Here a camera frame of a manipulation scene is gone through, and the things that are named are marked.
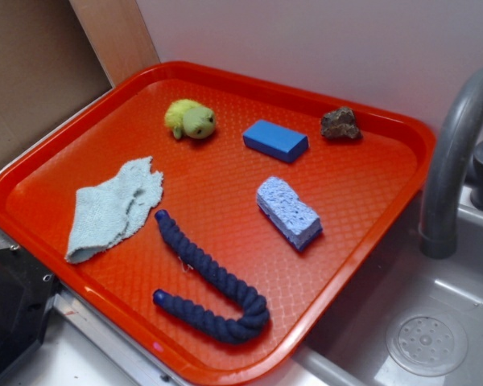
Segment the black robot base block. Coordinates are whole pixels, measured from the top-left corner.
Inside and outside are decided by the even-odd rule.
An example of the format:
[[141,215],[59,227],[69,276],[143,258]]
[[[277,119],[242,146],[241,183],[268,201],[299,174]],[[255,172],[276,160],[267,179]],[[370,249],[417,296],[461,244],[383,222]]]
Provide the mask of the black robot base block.
[[0,249],[0,382],[43,345],[59,286],[26,249]]

